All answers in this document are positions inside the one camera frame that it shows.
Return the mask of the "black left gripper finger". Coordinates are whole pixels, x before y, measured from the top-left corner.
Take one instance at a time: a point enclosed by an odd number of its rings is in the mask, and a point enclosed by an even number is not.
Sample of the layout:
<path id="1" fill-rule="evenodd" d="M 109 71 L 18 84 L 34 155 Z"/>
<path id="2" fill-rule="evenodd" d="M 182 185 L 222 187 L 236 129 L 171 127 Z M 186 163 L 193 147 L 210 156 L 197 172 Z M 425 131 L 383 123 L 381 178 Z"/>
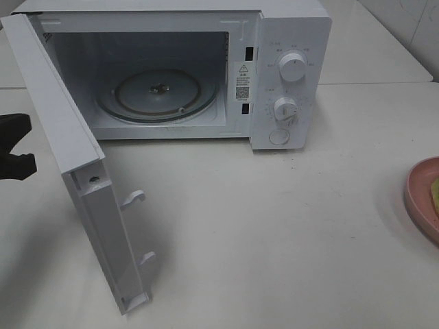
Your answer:
<path id="1" fill-rule="evenodd" d="M 28 114 L 1 115 L 1 153 L 9 154 L 15 145 L 31 130 L 32 123 Z"/>
<path id="2" fill-rule="evenodd" d="M 37 172 L 33 154 L 1 154 L 0 180 L 25 180 Z"/>

